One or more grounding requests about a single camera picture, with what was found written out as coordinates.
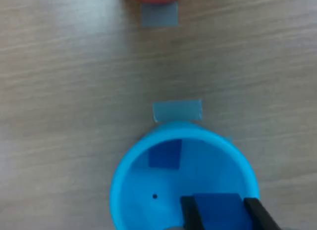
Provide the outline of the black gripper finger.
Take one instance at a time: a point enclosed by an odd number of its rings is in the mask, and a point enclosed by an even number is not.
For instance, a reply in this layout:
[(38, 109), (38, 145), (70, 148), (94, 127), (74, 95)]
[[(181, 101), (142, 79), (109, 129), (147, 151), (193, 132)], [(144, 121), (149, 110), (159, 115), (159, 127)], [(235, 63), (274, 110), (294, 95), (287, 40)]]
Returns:
[(244, 207), (250, 216), (253, 230), (282, 230), (257, 198), (244, 198)]
[(198, 206), (193, 196), (180, 198), (185, 230), (204, 230)]

